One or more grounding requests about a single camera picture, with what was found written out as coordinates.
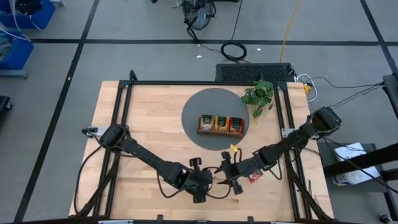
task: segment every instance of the black floor tape line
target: black floor tape line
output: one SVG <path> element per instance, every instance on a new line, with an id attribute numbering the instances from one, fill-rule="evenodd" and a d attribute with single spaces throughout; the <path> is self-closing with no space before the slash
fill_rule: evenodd
<path id="1" fill-rule="evenodd" d="M 35 166 L 33 168 L 32 174 L 30 175 L 30 178 L 29 178 L 29 181 L 27 183 L 24 195 L 22 196 L 22 200 L 21 200 L 21 202 L 19 204 L 17 213 L 16 213 L 15 218 L 14 218 L 14 222 L 22 222 L 23 219 L 24 219 L 27 207 L 29 205 L 30 198 L 31 198 L 32 193 L 34 191 L 37 179 L 39 178 L 40 170 L 42 169 L 45 156 L 46 156 L 47 151 L 49 149 L 50 142 L 51 142 L 52 136 L 53 136 L 54 131 L 55 131 L 55 127 L 56 127 L 58 119 L 60 117 L 63 104 L 65 102 L 65 98 L 67 97 L 67 93 L 68 93 L 69 86 L 70 86 L 70 83 L 71 83 L 72 78 L 73 78 L 73 74 L 75 73 L 76 66 L 77 66 L 77 64 L 79 62 L 81 51 L 83 50 L 84 42 L 85 42 L 85 40 L 87 38 L 88 31 L 89 31 L 89 29 L 91 27 L 91 23 L 93 22 L 93 18 L 94 18 L 94 15 L 95 15 L 95 12 L 97 10 L 99 2 L 100 2 L 100 0 L 95 0 L 94 3 L 93 3 L 93 6 L 91 7 L 90 14 L 89 14 L 88 19 L 86 21 L 86 26 L 85 26 L 85 28 L 83 30 L 82 35 L 81 35 L 80 42 L 79 42 L 78 47 L 77 47 L 76 52 L 75 52 L 75 56 L 73 57 L 72 64 L 70 65 L 70 68 L 69 68 L 69 71 L 68 71 L 68 75 L 67 75 L 67 77 L 65 79 L 65 83 L 63 84 L 60 97 L 59 97 L 59 99 L 57 101 L 57 105 L 55 106 L 54 114 L 51 117 L 51 122 L 49 124 L 49 128 L 47 129 L 47 132 L 45 133 L 45 137 L 44 137 L 44 140 L 43 140 L 43 145 L 40 148 L 39 155 L 37 156 L 37 160 L 36 160 Z"/>
<path id="2" fill-rule="evenodd" d="M 381 35 L 379 28 L 377 27 L 376 21 L 374 20 L 374 18 L 372 16 L 372 13 L 369 9 L 368 4 L 366 3 L 365 0 L 360 0 L 360 1 L 361 1 L 363 10 L 365 11 L 366 16 L 368 17 L 369 23 L 372 26 L 374 35 L 376 35 L 376 38 L 380 43 L 381 49 L 384 53 L 384 56 L 386 57 L 387 63 L 390 66 L 391 71 L 394 72 L 395 74 L 398 74 L 397 65 L 396 65 L 394 59 L 391 57 L 390 51 L 388 50 L 388 47 L 383 39 L 383 36 Z"/>
<path id="3" fill-rule="evenodd" d="M 79 44 L 79 39 L 32 39 L 37 44 Z M 201 44 L 225 44 L 229 40 L 200 40 Z M 245 45 L 282 45 L 283 40 L 234 40 Z M 120 40 L 120 39 L 86 39 L 84 44 L 196 44 L 193 40 Z M 378 46 L 378 41 L 323 41 L 323 40 L 288 40 L 286 45 L 299 46 Z"/>

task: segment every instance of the coiled black cable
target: coiled black cable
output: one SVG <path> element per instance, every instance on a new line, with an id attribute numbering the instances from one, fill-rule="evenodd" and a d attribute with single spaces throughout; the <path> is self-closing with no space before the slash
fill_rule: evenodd
<path id="1" fill-rule="evenodd" d="M 240 49 L 243 50 L 243 54 L 240 57 L 234 57 L 232 55 L 228 55 L 225 53 L 224 48 L 228 45 L 234 45 L 239 47 Z M 244 60 L 246 58 L 246 55 L 248 54 L 248 50 L 246 49 L 246 47 L 243 44 L 240 43 L 235 43 L 235 42 L 231 42 L 229 41 L 228 43 L 225 43 L 221 46 L 221 53 L 223 54 L 224 57 L 226 57 L 228 60 L 233 61 L 233 62 L 238 62 L 240 60 Z"/>

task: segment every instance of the white cable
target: white cable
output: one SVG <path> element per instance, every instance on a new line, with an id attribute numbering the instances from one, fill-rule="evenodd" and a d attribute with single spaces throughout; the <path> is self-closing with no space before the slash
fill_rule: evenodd
<path id="1" fill-rule="evenodd" d="M 41 30 L 41 29 L 36 25 L 36 23 L 33 22 L 33 20 L 32 20 L 32 15 L 30 15 L 29 18 L 30 18 L 30 21 L 33 23 L 33 25 L 36 26 L 36 28 L 37 28 L 38 30 Z"/>
<path id="2" fill-rule="evenodd" d="M 27 37 L 19 28 L 18 23 L 17 23 L 17 17 L 15 16 L 15 0 L 12 0 L 12 15 L 14 16 L 14 22 L 15 22 L 15 26 L 18 28 L 19 32 L 22 33 L 22 35 L 26 38 L 25 40 L 31 42 L 31 40 L 29 39 L 29 37 Z"/>
<path id="3" fill-rule="evenodd" d="M 2 30 L 4 33 L 6 33 L 6 34 L 10 35 L 11 37 L 15 37 L 15 38 L 18 38 L 18 39 L 21 39 L 21 40 L 27 40 L 27 41 L 30 41 L 30 40 L 28 40 L 28 39 L 25 39 L 25 38 L 23 38 L 23 37 L 18 37 L 18 36 L 14 35 L 14 34 L 10 34 L 10 33 L 8 33 L 7 31 L 5 31 L 5 30 L 4 30 L 3 28 L 1 28 L 1 27 L 0 27 L 0 30 Z"/>
<path id="4" fill-rule="evenodd" d="M 297 77 L 297 80 L 298 80 L 300 77 L 302 77 L 302 76 L 305 76 L 305 77 L 307 77 L 307 78 L 310 80 L 310 82 L 312 83 L 312 87 L 313 87 L 313 89 L 315 90 L 315 96 L 314 96 L 311 100 L 307 100 L 307 102 L 309 103 L 309 102 L 314 101 L 314 100 L 318 97 L 318 91 L 317 91 L 317 88 L 316 88 L 316 86 L 315 86 L 315 83 L 312 81 L 312 78 L 311 78 L 309 75 L 307 75 L 307 74 L 301 74 L 301 75 L 299 75 L 299 76 Z"/>

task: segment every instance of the yellow clip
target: yellow clip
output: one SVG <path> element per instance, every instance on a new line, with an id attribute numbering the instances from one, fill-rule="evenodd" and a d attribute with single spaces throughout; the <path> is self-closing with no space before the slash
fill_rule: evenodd
<path id="1" fill-rule="evenodd" d="M 235 151 L 235 152 L 238 151 L 238 147 L 236 147 L 236 146 L 234 146 L 234 145 L 231 145 L 231 149 L 232 149 L 233 151 Z"/>
<path id="2" fill-rule="evenodd" d="M 304 85 L 304 90 L 305 90 L 305 96 L 308 99 L 308 92 L 311 90 L 311 86 L 309 85 Z"/>

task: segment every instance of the blue bin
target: blue bin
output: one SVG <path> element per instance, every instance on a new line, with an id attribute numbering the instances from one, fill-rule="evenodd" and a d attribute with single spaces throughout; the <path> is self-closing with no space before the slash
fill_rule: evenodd
<path id="1" fill-rule="evenodd" d="M 42 8 L 35 12 L 30 19 L 30 15 L 19 15 L 16 12 L 16 20 L 19 28 L 27 29 L 44 29 L 50 22 L 50 19 L 55 11 L 55 6 L 50 0 L 32 0 L 40 2 Z M 12 15 L 12 9 L 10 8 L 9 0 L 0 0 L 0 11 L 6 12 L 7 14 L 0 14 L 0 22 L 8 28 L 16 28 L 14 16 Z"/>
<path id="2" fill-rule="evenodd" d="M 25 38 L 21 32 L 11 32 L 10 34 L 14 34 L 18 37 Z M 6 58 L 0 61 L 1 69 L 12 69 L 12 70 L 21 70 L 24 68 L 24 65 L 29 58 L 30 53 L 33 50 L 33 44 L 27 40 L 21 40 L 16 38 L 14 44 L 11 47 L 10 52 L 7 54 Z"/>

